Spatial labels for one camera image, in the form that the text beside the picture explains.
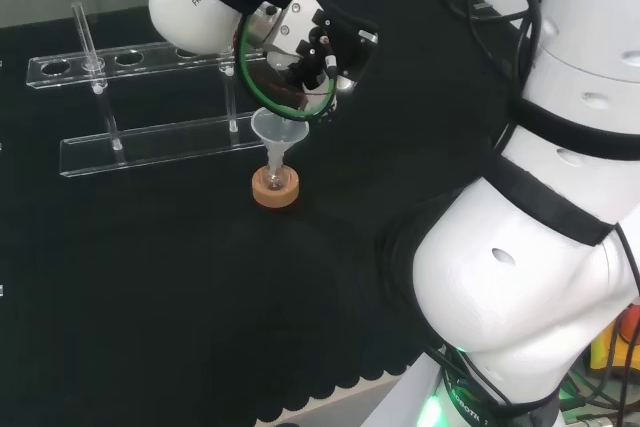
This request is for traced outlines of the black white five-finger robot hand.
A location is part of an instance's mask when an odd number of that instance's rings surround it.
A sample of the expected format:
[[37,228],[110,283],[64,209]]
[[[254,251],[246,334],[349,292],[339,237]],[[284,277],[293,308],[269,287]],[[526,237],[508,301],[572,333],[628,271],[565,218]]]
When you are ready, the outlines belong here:
[[[329,0],[234,0],[241,13],[234,58],[245,90],[268,111],[287,120],[314,122],[330,114],[341,91],[355,86],[378,45],[377,26]],[[248,47],[285,56],[285,91],[313,106],[272,99],[252,78]]]

